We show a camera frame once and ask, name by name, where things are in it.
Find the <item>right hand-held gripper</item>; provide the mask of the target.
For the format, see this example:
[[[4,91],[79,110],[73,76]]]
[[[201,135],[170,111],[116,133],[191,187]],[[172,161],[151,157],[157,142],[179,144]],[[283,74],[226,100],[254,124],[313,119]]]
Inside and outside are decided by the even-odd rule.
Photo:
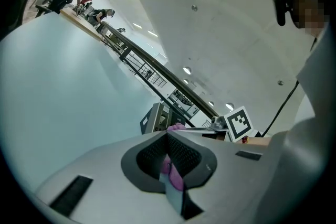
[[[247,137],[261,137],[254,129],[244,106],[237,108],[224,116],[214,116],[209,127],[190,127],[185,131],[202,133],[203,137],[229,142],[246,142]]]

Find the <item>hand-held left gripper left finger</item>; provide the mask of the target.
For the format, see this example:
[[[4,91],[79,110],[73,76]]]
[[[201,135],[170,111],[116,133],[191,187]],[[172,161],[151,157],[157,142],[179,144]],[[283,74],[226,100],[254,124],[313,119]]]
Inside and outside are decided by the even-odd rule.
[[[36,196],[50,204],[76,176],[93,182],[71,214],[81,224],[180,224],[181,216],[164,194],[136,188],[121,169],[125,152],[151,134],[96,147],[54,173],[37,189]]]

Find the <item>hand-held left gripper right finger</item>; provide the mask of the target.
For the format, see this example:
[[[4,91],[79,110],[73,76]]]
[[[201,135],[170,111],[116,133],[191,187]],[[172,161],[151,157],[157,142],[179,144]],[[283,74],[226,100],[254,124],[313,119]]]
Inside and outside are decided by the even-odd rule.
[[[264,199],[278,165],[278,136],[267,146],[217,141],[192,133],[176,135],[210,149],[217,169],[200,187],[189,190],[203,213],[186,224],[274,224],[271,201]]]

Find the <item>person's right forearm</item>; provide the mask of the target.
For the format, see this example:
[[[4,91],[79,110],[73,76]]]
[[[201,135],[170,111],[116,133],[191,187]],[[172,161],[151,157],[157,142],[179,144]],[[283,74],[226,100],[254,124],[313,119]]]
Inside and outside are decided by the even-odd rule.
[[[268,146],[271,137],[247,137],[246,143],[250,145]]]

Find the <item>black metal railing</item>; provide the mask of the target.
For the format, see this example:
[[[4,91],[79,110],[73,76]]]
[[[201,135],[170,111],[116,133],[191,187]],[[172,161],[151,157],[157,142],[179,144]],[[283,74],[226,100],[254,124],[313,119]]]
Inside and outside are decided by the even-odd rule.
[[[202,100],[194,91],[192,91],[183,81],[181,81],[176,75],[159,63],[154,57],[149,53],[131,41],[129,38],[121,34],[119,31],[114,29],[112,26],[106,22],[102,24],[107,27],[116,37],[118,37],[128,48],[134,51],[143,61],[146,61],[148,65],[153,67],[158,73],[174,85],[182,94],[189,98],[207,117],[210,119],[214,116],[219,116],[205,101]]]

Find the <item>white studded t-shirt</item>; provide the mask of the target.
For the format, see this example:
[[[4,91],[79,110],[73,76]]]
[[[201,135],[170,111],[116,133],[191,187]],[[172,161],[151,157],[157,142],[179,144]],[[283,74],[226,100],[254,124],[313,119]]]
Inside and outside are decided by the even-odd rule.
[[[317,123],[321,129],[333,133],[336,130],[336,41],[330,25],[297,78]]]

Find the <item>wooden table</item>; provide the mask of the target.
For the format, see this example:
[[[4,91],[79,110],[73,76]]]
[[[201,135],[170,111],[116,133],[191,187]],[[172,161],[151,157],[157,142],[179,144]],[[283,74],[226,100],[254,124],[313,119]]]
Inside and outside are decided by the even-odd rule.
[[[76,13],[70,7],[62,9],[60,11],[60,15],[62,15],[67,20],[76,25],[78,28],[89,34],[91,37],[95,38],[98,41],[103,41],[103,38],[96,31],[96,29],[83,17],[77,16]]]

